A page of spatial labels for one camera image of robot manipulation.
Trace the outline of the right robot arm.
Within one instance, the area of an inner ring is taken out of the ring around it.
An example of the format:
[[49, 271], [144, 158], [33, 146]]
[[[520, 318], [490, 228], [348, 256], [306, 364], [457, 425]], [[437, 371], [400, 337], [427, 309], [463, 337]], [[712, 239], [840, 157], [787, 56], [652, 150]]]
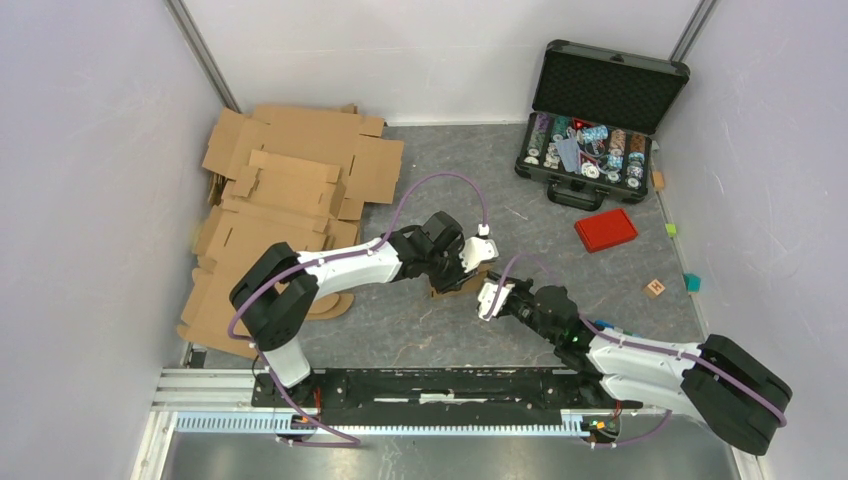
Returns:
[[701, 343], [633, 336], [582, 316], [562, 286], [487, 279], [478, 316], [511, 316], [554, 349], [569, 369], [584, 374], [580, 400], [591, 408], [638, 402], [686, 415], [751, 455], [767, 453], [786, 426], [789, 385], [732, 339], [711, 334]]

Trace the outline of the brown cardboard box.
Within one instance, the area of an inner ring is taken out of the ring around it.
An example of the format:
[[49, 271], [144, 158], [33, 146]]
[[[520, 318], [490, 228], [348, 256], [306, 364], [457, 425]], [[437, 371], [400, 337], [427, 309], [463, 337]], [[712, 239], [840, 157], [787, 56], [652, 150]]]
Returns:
[[482, 265], [478, 268], [477, 273], [469, 278], [458, 290], [454, 291], [446, 291], [442, 293], [438, 293], [435, 289], [431, 288], [429, 292], [429, 296], [431, 299], [442, 298], [442, 297], [453, 297], [464, 294], [476, 294], [482, 287], [485, 279], [487, 278], [488, 272], [492, 269], [491, 264]]

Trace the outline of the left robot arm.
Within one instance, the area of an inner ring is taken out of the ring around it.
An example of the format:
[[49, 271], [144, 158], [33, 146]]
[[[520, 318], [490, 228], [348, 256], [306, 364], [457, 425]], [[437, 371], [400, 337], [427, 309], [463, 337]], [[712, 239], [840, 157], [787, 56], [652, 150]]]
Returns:
[[269, 247], [229, 294], [259, 356], [276, 381], [275, 392], [290, 407], [314, 394], [312, 368], [298, 333], [313, 304], [331, 294], [369, 284], [428, 278], [438, 293], [460, 290], [498, 256], [489, 228], [466, 237], [443, 211], [422, 225], [388, 232], [367, 243], [321, 252], [296, 252], [287, 243]]

